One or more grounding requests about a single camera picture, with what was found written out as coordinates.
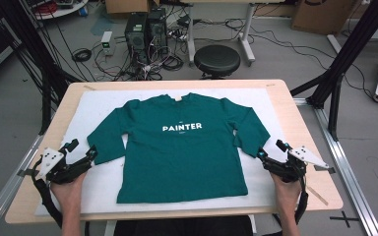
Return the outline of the black round stool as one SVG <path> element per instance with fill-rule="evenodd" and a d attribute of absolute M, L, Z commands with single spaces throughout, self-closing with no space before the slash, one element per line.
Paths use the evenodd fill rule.
<path fill-rule="evenodd" d="M 203 73 L 203 80 L 229 76 L 239 68 L 240 63 L 236 50 L 218 44 L 204 46 L 194 56 L 194 64 Z"/>

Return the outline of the beige tape strip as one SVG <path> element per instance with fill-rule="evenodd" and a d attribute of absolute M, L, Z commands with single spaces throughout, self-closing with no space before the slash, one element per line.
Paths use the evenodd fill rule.
<path fill-rule="evenodd" d="M 311 186 L 306 185 L 306 190 L 309 191 L 313 196 L 315 196 L 322 204 L 327 206 L 329 203 L 326 201 L 315 189 L 313 189 Z"/>

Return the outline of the aluminium rail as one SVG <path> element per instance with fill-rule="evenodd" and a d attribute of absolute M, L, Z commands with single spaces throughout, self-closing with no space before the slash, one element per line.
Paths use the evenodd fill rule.
<path fill-rule="evenodd" d="M 24 179 L 24 177 L 22 175 L 19 174 L 20 171 L 24 171 L 25 169 L 27 169 L 37 150 L 38 150 L 38 147 L 40 145 L 40 143 L 42 142 L 42 139 L 43 139 L 43 135 L 38 135 L 34 141 L 31 143 L 31 146 L 29 147 L 28 151 L 26 152 L 26 154 L 24 155 L 24 157 L 21 159 L 20 163 L 18 164 L 18 166 L 15 168 L 14 172 L 11 174 L 9 180 L 7 181 L 7 183 L 5 184 L 5 186 L 3 187 L 3 189 L 1 190 L 0 192 L 0 219 L 2 218 L 2 216 L 4 215 L 4 213 L 9 209 L 9 206 L 12 202 L 12 200 L 14 199 L 14 197 L 16 196 L 20 186 L 21 186 L 21 183 Z"/>
<path fill-rule="evenodd" d="M 329 118 L 326 112 L 317 108 L 314 108 L 313 111 L 366 235 L 378 236 L 378 221 L 360 188 L 341 143 L 334 139 L 328 129 Z"/>

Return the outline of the black metal frame stand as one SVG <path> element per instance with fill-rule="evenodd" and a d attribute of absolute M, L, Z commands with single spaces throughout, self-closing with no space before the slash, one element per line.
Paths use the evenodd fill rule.
<path fill-rule="evenodd" d="M 21 0 L 0 0 L 0 34 L 41 94 L 39 134 L 43 135 L 51 123 L 53 108 L 60 105 L 68 86 L 81 79 L 64 71 L 55 61 Z"/>
<path fill-rule="evenodd" d="M 335 141 L 338 139 L 337 123 L 343 77 L 376 30 L 378 0 L 372 0 L 331 66 L 319 77 L 290 91 L 295 96 L 315 87 L 315 91 L 306 101 L 316 109 L 323 109 L 328 97 L 331 98 L 328 131 Z"/>

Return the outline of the white foam mat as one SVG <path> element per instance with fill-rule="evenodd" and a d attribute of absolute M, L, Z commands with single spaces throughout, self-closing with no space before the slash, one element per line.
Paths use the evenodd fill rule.
<path fill-rule="evenodd" d="M 274 186 L 256 153 L 283 161 L 263 88 L 86 91 L 64 135 L 70 162 L 98 155 L 83 214 L 125 218 L 271 211 Z"/>

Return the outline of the person's right hand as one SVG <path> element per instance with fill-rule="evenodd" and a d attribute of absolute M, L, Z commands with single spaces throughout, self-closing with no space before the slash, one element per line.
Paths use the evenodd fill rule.
<path fill-rule="evenodd" d="M 298 181 L 284 182 L 276 174 L 271 174 L 276 191 L 276 203 L 280 215 L 294 215 L 296 203 L 301 193 L 301 186 Z"/>

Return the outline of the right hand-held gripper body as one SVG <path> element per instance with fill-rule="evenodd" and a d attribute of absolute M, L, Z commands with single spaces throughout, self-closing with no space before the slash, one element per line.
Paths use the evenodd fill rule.
<path fill-rule="evenodd" d="M 306 166 L 313 164 L 324 168 L 329 165 L 307 147 L 292 148 L 288 152 L 288 160 L 280 161 L 270 156 L 276 163 L 265 165 L 265 169 L 278 175 L 286 183 L 302 179 L 306 174 Z"/>

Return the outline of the green long-sleeved shirt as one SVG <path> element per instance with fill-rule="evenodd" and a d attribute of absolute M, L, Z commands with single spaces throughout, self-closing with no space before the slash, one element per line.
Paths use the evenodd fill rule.
<path fill-rule="evenodd" d="M 239 154 L 269 138 L 253 108 L 188 93 L 129 100 L 87 141 L 96 164 L 125 158 L 117 202 L 159 204 L 247 195 Z"/>

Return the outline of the small cardboard box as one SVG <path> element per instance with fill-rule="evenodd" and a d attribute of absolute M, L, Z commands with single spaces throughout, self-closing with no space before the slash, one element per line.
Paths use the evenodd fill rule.
<path fill-rule="evenodd" d="M 159 0 L 105 0 L 106 11 L 109 14 L 149 12 L 158 4 Z"/>

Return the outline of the small white device green light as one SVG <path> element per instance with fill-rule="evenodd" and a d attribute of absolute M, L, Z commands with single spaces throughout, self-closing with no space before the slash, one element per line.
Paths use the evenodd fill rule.
<path fill-rule="evenodd" d="M 114 54 L 115 43 L 111 31 L 105 31 L 103 33 L 100 44 L 106 56 L 112 56 Z"/>

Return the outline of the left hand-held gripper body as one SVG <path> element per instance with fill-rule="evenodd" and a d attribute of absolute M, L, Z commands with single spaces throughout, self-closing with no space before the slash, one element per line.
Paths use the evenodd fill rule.
<path fill-rule="evenodd" d="M 56 184 L 66 184 L 73 182 L 92 167 L 91 162 L 81 162 L 81 159 L 68 164 L 66 157 L 67 155 L 64 155 L 61 149 L 54 150 L 46 147 L 41 160 L 41 169 L 38 172 L 38 177 L 45 178 L 47 181 Z"/>

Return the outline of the person's dark clothing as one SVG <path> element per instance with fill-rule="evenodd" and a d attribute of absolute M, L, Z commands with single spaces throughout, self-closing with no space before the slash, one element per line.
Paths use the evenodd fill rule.
<path fill-rule="evenodd" d="M 118 220 L 113 236 L 253 236 L 247 215 Z"/>

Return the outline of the black computer tower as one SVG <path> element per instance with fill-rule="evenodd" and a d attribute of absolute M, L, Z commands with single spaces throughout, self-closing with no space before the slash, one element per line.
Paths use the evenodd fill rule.
<path fill-rule="evenodd" d="M 151 45 L 160 54 L 168 52 L 166 37 L 166 13 L 164 8 L 151 10 L 148 15 Z"/>
<path fill-rule="evenodd" d="M 148 37 L 146 35 L 147 16 L 148 14 L 146 12 L 132 13 L 129 16 L 124 31 L 131 57 L 136 62 L 144 64 L 148 63 Z"/>

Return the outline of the person's left hand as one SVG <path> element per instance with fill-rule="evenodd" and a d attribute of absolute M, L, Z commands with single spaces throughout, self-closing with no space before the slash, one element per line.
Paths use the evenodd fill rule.
<path fill-rule="evenodd" d="M 50 190 L 64 214 L 81 212 L 82 187 L 86 175 L 87 173 L 83 173 L 70 183 L 51 185 Z"/>

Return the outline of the white desk frame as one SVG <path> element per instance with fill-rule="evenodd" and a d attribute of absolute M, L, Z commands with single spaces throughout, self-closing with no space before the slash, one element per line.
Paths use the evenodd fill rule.
<path fill-rule="evenodd" d="M 255 60 L 254 53 L 251 49 L 250 43 L 248 41 L 248 35 L 252 23 L 252 17 L 255 12 L 255 8 L 258 5 L 258 2 L 256 0 L 182 0 L 185 4 L 189 5 L 188 10 L 188 16 L 189 16 L 189 26 L 187 30 L 187 49 L 188 49 L 188 58 L 189 58 L 189 64 L 194 64 L 194 56 L 196 52 L 196 46 L 195 46 L 195 38 L 194 38 L 194 32 L 193 32 L 193 21 L 194 21 L 194 13 L 195 13 L 195 7 L 206 7 L 207 5 L 212 5 L 216 9 L 220 6 L 223 6 L 224 4 L 227 5 L 245 5 L 245 25 L 242 29 L 242 32 L 238 35 L 237 39 L 240 42 L 242 49 L 245 52 L 245 55 L 247 57 L 247 62 L 249 65 L 251 65 Z"/>

